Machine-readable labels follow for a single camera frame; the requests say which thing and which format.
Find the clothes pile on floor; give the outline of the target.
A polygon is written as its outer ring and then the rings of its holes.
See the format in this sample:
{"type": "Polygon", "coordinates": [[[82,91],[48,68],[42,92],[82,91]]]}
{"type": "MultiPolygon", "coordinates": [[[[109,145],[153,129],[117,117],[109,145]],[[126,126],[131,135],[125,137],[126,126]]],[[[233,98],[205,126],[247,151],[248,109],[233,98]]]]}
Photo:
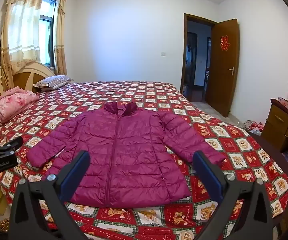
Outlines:
{"type": "Polygon", "coordinates": [[[260,136],[264,130],[264,125],[261,122],[257,123],[252,120],[247,120],[242,124],[242,128],[247,132],[251,132],[260,136]]]}

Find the left beige curtain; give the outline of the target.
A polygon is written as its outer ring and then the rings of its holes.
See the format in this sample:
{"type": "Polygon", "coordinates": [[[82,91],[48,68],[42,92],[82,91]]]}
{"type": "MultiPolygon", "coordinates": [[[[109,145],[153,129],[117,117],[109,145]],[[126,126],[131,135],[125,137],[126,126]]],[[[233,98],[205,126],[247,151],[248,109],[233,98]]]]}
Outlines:
{"type": "Polygon", "coordinates": [[[5,88],[14,88],[13,76],[40,62],[39,20],[42,0],[7,0],[1,33],[1,72],[5,88]]]}

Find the right beige curtain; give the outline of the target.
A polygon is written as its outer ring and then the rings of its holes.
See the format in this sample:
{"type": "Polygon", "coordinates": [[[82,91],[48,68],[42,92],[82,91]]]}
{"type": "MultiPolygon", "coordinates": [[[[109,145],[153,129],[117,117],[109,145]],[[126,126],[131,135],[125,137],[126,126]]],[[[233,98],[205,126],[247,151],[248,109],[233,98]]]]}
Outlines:
{"type": "Polygon", "coordinates": [[[64,47],[65,3],[66,0],[56,0],[53,18],[53,53],[57,75],[67,74],[64,47]]]}

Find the beige curtain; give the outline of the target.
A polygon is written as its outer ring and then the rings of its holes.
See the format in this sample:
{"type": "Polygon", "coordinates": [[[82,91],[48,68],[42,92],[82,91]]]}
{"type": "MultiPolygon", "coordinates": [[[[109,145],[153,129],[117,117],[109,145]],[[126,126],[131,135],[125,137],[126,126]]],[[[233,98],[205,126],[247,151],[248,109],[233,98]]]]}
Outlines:
{"type": "Polygon", "coordinates": [[[1,72],[5,88],[14,88],[13,76],[40,62],[39,20],[42,0],[7,0],[1,33],[1,72]]]}
{"type": "Polygon", "coordinates": [[[67,74],[64,47],[65,3],[66,0],[56,0],[53,18],[53,53],[57,75],[67,74]]]}

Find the checked grey pillow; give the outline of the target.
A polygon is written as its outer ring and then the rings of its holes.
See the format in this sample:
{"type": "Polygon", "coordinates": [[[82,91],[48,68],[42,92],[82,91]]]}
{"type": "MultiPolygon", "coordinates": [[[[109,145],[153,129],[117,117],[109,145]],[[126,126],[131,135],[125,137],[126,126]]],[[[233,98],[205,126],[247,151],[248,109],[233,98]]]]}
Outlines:
{"type": "Polygon", "coordinates": [[[39,88],[42,91],[53,91],[60,87],[69,84],[73,79],[67,75],[55,75],[38,81],[33,84],[35,88],[39,88]]]}

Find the brown wooden door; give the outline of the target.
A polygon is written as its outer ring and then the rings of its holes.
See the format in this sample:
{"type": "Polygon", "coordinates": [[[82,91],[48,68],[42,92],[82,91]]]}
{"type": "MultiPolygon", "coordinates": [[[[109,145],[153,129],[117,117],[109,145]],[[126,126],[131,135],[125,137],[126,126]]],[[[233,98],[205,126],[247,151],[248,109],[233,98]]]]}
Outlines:
{"type": "Polygon", "coordinates": [[[227,117],[230,113],[239,68],[240,30],[237,19],[217,23],[211,29],[210,72],[205,101],[227,117]],[[228,35],[230,47],[222,51],[220,38],[228,35]],[[228,69],[235,68],[234,75],[228,69]]]}

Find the magenta puffer jacket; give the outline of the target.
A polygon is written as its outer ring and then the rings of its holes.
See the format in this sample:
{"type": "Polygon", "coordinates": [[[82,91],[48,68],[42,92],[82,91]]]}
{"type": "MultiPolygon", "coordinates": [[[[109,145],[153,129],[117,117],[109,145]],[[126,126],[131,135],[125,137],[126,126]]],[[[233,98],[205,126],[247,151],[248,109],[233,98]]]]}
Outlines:
{"type": "Polygon", "coordinates": [[[70,118],[32,147],[27,159],[33,167],[53,160],[47,173],[58,174],[81,151],[89,153],[90,166],[69,200],[118,209],[166,205],[190,195],[172,154],[188,164],[197,151],[213,164],[224,160],[179,115],[133,102],[107,102],[70,118]]]}

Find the window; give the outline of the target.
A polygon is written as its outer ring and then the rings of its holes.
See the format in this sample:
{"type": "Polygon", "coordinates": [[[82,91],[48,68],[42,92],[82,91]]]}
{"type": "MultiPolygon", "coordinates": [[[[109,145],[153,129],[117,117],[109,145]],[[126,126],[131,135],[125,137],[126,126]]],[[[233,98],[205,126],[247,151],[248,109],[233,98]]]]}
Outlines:
{"type": "Polygon", "coordinates": [[[39,19],[40,63],[54,68],[53,22],[55,0],[42,0],[39,19]]]}

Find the red paper door decoration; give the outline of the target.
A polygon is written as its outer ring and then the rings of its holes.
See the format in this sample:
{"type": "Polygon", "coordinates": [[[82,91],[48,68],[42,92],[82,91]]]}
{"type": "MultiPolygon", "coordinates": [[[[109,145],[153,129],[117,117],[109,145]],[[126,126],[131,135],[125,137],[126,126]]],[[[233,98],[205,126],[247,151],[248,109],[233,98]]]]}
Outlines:
{"type": "Polygon", "coordinates": [[[229,37],[228,35],[222,36],[220,38],[220,47],[222,51],[228,51],[230,47],[229,37]]]}

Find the dark door frame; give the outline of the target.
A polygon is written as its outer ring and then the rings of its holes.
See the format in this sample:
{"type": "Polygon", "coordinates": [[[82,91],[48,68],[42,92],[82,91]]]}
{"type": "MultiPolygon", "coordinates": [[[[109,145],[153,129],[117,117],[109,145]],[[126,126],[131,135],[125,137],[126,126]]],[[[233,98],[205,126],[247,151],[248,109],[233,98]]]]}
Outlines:
{"type": "Polygon", "coordinates": [[[218,23],[216,21],[213,21],[213,20],[210,20],[210,19],[207,19],[204,17],[184,13],[184,49],[183,49],[183,65],[182,65],[181,82],[180,82],[180,92],[181,93],[183,92],[183,89],[184,89],[184,79],[185,79],[185,66],[186,66],[185,60],[186,60],[187,22],[188,21],[200,23],[203,25],[208,25],[212,28],[218,23]]]}

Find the cream wooden headboard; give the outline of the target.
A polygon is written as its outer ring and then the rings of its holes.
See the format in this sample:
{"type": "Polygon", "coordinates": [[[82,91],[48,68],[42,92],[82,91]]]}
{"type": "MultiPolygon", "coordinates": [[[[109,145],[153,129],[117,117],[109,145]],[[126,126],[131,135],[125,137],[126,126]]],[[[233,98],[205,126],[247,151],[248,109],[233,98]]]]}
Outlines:
{"type": "MultiPolygon", "coordinates": [[[[34,88],[33,84],[50,76],[55,76],[51,69],[41,63],[34,62],[14,74],[14,86],[37,92],[37,88],[34,88]]],[[[5,89],[6,87],[2,82],[2,71],[0,67],[0,96],[6,91],[5,89]]]]}

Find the red patchwork bedspread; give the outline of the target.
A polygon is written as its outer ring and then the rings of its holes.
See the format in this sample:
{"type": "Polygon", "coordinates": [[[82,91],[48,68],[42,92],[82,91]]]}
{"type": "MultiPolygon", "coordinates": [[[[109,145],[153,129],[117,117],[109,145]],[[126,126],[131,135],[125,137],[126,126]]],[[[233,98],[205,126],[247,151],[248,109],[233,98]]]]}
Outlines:
{"type": "MultiPolygon", "coordinates": [[[[18,166],[0,173],[0,197],[11,203],[19,179],[40,179],[51,163],[36,170],[27,160],[28,150],[66,119],[117,101],[135,102],[152,111],[180,115],[215,150],[224,156],[222,170],[239,180],[261,178],[267,190],[274,218],[286,210],[288,176],[245,130],[222,122],[194,107],[178,90],[163,82],[71,83],[51,92],[39,93],[39,100],[8,123],[0,125],[0,146],[21,136],[24,145],[17,152],[18,166]]],[[[193,239],[215,211],[213,202],[193,169],[174,156],[192,195],[174,204],[147,209],[99,209],[67,204],[76,223],[90,239],[193,239]]]]}

